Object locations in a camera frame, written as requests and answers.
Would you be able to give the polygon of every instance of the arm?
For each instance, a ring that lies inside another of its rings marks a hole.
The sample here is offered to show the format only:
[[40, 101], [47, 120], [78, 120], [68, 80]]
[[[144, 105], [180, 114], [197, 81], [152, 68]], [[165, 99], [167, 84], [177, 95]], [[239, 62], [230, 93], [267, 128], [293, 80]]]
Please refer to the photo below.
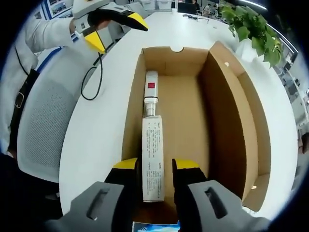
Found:
[[74, 32], [72, 18], [56, 18], [49, 21], [30, 18], [25, 24], [26, 43], [32, 52], [73, 43]]

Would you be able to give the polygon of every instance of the white table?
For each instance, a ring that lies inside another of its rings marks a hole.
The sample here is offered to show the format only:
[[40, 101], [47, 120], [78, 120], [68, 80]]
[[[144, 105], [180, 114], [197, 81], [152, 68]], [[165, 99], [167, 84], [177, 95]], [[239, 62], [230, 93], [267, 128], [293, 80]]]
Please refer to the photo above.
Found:
[[[219, 40], [228, 47], [235, 38], [228, 26], [215, 21], [195, 21], [176, 12], [154, 13], [146, 18], [148, 32], [131, 30], [103, 60], [103, 82], [94, 101], [83, 98], [70, 120], [60, 162], [60, 199], [63, 213], [70, 202], [96, 181], [104, 181], [121, 160], [126, 111], [136, 62], [141, 49], [187, 46], [210, 49]], [[271, 141], [271, 174], [261, 210], [273, 218], [290, 196], [297, 162], [297, 134], [292, 107], [280, 79], [267, 64], [242, 62], [261, 99]], [[97, 69], [84, 89], [94, 96], [99, 82]]]

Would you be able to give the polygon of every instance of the green plant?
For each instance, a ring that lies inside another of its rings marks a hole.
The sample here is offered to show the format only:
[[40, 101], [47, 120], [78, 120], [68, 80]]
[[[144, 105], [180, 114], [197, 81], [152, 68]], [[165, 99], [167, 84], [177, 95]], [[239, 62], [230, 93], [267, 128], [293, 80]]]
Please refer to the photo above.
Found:
[[237, 33], [239, 41], [249, 38], [258, 56], [264, 55], [264, 61], [268, 61], [271, 67], [280, 61], [282, 47], [278, 35], [261, 15], [248, 6], [232, 9], [225, 5], [221, 12], [229, 24], [229, 30], [233, 36]]

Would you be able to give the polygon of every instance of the red label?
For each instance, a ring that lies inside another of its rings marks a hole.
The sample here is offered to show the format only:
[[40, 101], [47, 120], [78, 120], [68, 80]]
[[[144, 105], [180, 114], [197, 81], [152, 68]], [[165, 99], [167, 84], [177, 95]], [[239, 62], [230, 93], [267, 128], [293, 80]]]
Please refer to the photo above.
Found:
[[154, 82], [148, 83], [148, 88], [155, 88], [155, 83]]

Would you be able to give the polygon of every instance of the ceiling light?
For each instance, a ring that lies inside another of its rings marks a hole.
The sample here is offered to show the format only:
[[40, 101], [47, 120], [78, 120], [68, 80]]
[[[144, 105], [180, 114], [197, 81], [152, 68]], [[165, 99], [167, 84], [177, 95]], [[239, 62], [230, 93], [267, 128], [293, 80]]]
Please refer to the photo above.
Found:
[[285, 41], [283, 41], [283, 39], [280, 38], [280, 40], [281, 40], [282, 43], [284, 43], [285, 46], [288, 47], [288, 49], [289, 49], [292, 53], [294, 53], [293, 49], [291, 49], [291, 48], [289, 47], [289, 45], [288, 45]]
[[247, 0], [239, 0], [239, 1], [243, 1], [243, 2], [245, 2], [245, 3], [249, 3], [249, 4], [251, 4], [251, 5], [260, 7], [260, 8], [262, 8], [263, 10], [267, 10], [267, 8], [266, 8], [265, 6], [261, 6], [261, 5], [255, 3], [255, 2], [251, 2], [251, 1], [247, 1]]
[[292, 44], [284, 35], [282, 35], [282, 34], [280, 33], [280, 31], [278, 31], [277, 29], [275, 29], [273, 26], [271, 26], [271, 25], [268, 24], [268, 23], [267, 23], [267, 25], [270, 26], [271, 28], [273, 28], [274, 31], [276, 31], [280, 36], [282, 36], [282, 38], [284, 38], [284, 39], [287, 41], [287, 43], [288, 43], [290, 46], [292, 46], [292, 48], [294, 48], [296, 52], [298, 52], [298, 50], [296, 49], [296, 47], [294, 47], [293, 44]]

